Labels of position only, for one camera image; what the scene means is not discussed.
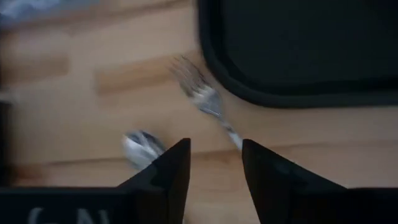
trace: black tray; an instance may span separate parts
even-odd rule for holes
[[[398,104],[398,2],[198,0],[207,66],[262,106]]]

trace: cutlery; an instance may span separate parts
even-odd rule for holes
[[[214,116],[225,128],[231,140],[242,150],[242,138],[224,119],[221,109],[221,97],[205,80],[199,69],[184,56],[175,59],[170,71],[177,78],[182,91],[190,101],[202,112]]]
[[[127,159],[138,171],[145,169],[166,151],[160,140],[145,131],[125,134],[123,147]]]

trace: fork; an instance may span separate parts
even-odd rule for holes
[[[184,56],[175,59],[170,71],[177,78],[182,91],[190,101],[202,112],[213,115],[225,128],[232,142],[242,150],[242,138],[224,119],[221,109],[221,97],[218,92],[205,80],[199,69]]]

